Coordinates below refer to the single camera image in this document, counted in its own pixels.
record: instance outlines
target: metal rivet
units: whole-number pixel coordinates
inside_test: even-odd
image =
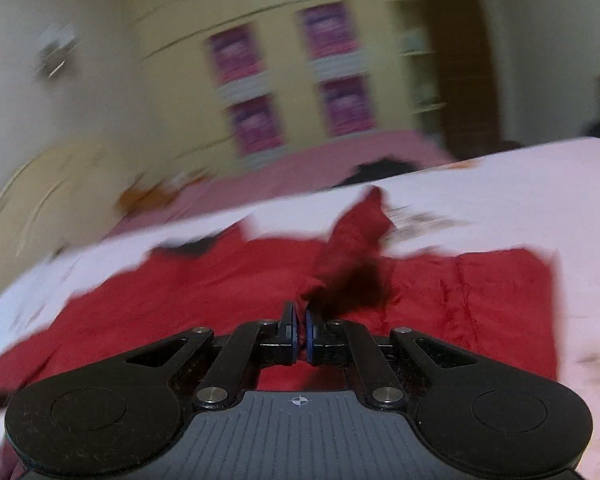
[[[382,388],[376,388],[372,393],[372,396],[378,402],[391,404],[392,402],[401,400],[404,397],[404,394],[398,388],[383,386]]]
[[[224,388],[216,388],[215,386],[209,386],[208,388],[202,388],[196,397],[202,402],[209,402],[215,404],[216,402],[222,402],[229,394]]]

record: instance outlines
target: wrinkled fabric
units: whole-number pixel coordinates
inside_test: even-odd
[[[487,357],[555,379],[552,273],[530,251],[382,257],[392,224],[382,192],[337,222],[330,240],[245,240],[240,224],[199,258],[154,251],[137,269],[73,298],[45,331],[0,357],[0,390],[15,390],[187,330],[227,334],[309,300],[325,317],[388,335],[410,326]],[[264,370],[259,389],[339,387],[342,377],[306,363]],[[14,472],[0,452],[0,479]]]

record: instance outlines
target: pink bedsheet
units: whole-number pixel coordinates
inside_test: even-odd
[[[189,186],[168,208],[126,217],[109,236],[331,187],[353,173],[357,165],[389,155],[412,162],[421,170],[454,162],[448,153],[414,131],[381,132],[327,142],[291,153],[260,170]]]

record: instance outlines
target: wooden door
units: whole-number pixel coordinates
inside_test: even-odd
[[[436,51],[447,149],[456,157],[492,153],[500,118],[491,46],[479,0],[422,0]]]

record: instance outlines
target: wall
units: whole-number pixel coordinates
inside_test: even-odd
[[[537,144],[577,136],[596,118],[600,0],[483,0],[507,136]]]
[[[80,41],[75,73],[40,81],[37,38],[67,23]],[[75,137],[102,137],[142,164],[158,129],[126,23],[122,0],[0,0],[0,189],[44,148]]]
[[[127,0],[138,34],[142,67],[165,126],[172,166],[240,171],[231,125],[208,62],[206,39],[253,23],[285,140],[292,149],[326,140],[296,10],[339,0]],[[362,40],[379,126],[416,125],[385,0],[347,0]]]

